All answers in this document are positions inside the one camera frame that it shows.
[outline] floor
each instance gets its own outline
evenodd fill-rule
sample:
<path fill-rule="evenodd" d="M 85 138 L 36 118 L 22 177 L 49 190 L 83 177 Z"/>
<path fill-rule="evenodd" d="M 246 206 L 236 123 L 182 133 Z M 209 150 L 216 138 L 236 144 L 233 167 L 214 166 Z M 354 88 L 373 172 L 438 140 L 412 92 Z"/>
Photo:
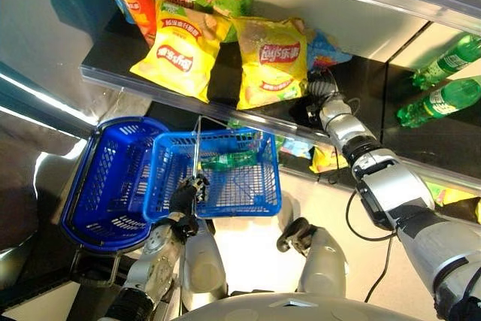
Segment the floor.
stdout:
<path fill-rule="evenodd" d="M 304 257 L 294 250 L 280 253 L 276 248 L 280 225 L 286 222 L 289 204 L 292 204 L 294 217 L 302 215 L 310 223 L 327 228 L 336 238 L 349 263 L 347 297 L 364 300 L 383 269 L 387 241 L 363 241 L 347 228 L 344 214 L 350 190 L 324 186 L 288 174 L 281 174 L 281 184 L 283 210 L 277 217 L 215 220 L 216 241 L 224 261 L 229 292 L 295 290 Z M 372 225 L 358 198 L 352 203 L 350 219 L 352 226 L 363 235 L 379 237 L 386 234 Z M 425 321 L 438 320 L 433 299 L 397 238 L 393 243 L 388 273 L 372 295 L 371 303 Z"/>

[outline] shopping basket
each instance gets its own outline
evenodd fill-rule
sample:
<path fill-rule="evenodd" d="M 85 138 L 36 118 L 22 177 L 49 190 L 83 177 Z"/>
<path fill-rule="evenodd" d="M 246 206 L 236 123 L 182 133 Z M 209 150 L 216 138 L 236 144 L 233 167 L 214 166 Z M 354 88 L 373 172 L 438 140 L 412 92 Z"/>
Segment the shopping basket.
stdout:
<path fill-rule="evenodd" d="M 147 238 L 142 210 L 152 146 L 167 131 L 147 117 L 116 118 L 94 131 L 62 213 L 62 228 L 82 250 L 119 255 Z"/>
<path fill-rule="evenodd" d="M 196 205 L 197 217 L 272 216 L 279 212 L 280 182 L 273 135 L 254 129 L 200 132 L 199 136 L 197 132 L 170 132 L 154 141 L 144 203 L 146 220 L 155 222 L 168 214 L 172 193 L 182 179 L 194 173 L 198 141 L 201 163 L 227 153 L 254 150 L 257 164 L 227 171 L 202 169 L 210 185 L 206 199 Z"/>

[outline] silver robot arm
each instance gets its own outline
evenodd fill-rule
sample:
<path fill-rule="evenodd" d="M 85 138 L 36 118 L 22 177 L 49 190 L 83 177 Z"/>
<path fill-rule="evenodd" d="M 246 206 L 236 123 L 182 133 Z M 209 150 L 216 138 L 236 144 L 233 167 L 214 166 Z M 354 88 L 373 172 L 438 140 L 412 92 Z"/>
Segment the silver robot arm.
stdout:
<path fill-rule="evenodd" d="M 438 316 L 481 317 L 481 227 L 436 214 L 419 176 L 381 146 L 339 95 L 325 101 L 319 118 L 348 161 L 374 224 L 396 229 Z"/>
<path fill-rule="evenodd" d="M 153 225 L 141 257 L 132 265 L 122 290 L 99 321 L 144 321 L 171 287 L 174 265 L 186 239 L 198 230 L 192 203 L 205 197 L 207 180 L 185 180 L 172 195 L 168 217 Z"/>

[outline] black shelf surface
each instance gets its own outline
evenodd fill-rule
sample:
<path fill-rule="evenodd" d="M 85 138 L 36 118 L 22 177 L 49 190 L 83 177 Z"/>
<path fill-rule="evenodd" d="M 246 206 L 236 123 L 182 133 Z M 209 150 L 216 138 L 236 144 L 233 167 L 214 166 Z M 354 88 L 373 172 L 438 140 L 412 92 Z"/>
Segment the black shelf surface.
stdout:
<path fill-rule="evenodd" d="M 481 178 L 481 102 L 419 128 L 403 128 L 396 120 L 396 111 L 434 90 L 422 92 L 412 86 L 411 74 L 399 67 L 389 67 L 383 144 L 399 156 Z"/>
<path fill-rule="evenodd" d="M 307 121 L 307 98 L 270 104 L 248 111 L 235 105 L 241 85 L 241 55 L 237 44 L 222 44 L 211 72 L 207 96 L 210 104 L 172 92 L 129 71 L 143 59 L 148 48 L 135 26 L 121 14 L 110 21 L 99 40 L 84 59 L 83 76 L 97 84 L 124 89 L 170 107 L 218 120 L 235 118 L 246 126 L 277 135 L 308 141 L 330 143 L 328 136 L 311 128 Z M 419 129 L 403 129 L 395 111 L 419 96 L 409 81 L 410 72 L 402 68 L 354 56 L 351 61 L 332 67 L 340 91 L 346 99 L 359 98 L 356 116 L 386 147 L 393 149 L 422 175 L 437 174 L 442 179 L 448 171 L 452 180 L 466 177 L 466 184 L 481 184 L 481 104 L 425 124 Z"/>
<path fill-rule="evenodd" d="M 80 70 L 89 81 L 135 92 L 172 107 L 219 120 L 235 118 L 246 126 L 304 139 L 314 144 L 330 143 L 323 131 L 310 127 L 305 110 L 308 100 L 305 98 L 248 111 L 235 109 L 242 75 L 241 54 L 237 43 L 221 46 L 207 91 L 209 104 L 172 92 L 131 73 L 129 69 L 143 59 L 147 52 L 147 45 L 140 32 L 127 24 L 120 14 L 116 14 L 84 59 Z M 355 57 L 351 62 L 334 66 L 332 72 L 347 98 L 360 97 L 362 102 L 369 104 L 361 106 L 358 116 L 375 135 L 379 135 L 383 111 L 384 64 Z M 374 89 L 373 84 L 378 84 L 378 87 Z"/>

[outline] green bottle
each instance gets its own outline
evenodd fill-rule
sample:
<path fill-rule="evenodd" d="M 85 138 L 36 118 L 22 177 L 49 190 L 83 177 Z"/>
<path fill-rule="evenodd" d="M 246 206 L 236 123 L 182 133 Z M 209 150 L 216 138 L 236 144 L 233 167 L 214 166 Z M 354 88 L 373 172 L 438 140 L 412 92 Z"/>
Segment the green bottle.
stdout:
<path fill-rule="evenodd" d="M 239 153 L 226 153 L 210 157 L 201 161 L 202 169 L 212 169 L 214 171 L 228 171 L 236 167 L 247 165 L 257 165 L 257 152 L 248 150 Z"/>
<path fill-rule="evenodd" d="M 481 58 L 481 37 L 466 33 L 442 56 L 436 58 L 426 68 L 418 70 L 413 75 L 413 85 L 428 89 L 479 58 Z"/>
<path fill-rule="evenodd" d="M 481 76 L 453 80 L 419 101 L 402 107 L 398 118 L 402 126 L 415 128 L 470 107 L 480 98 Z"/>

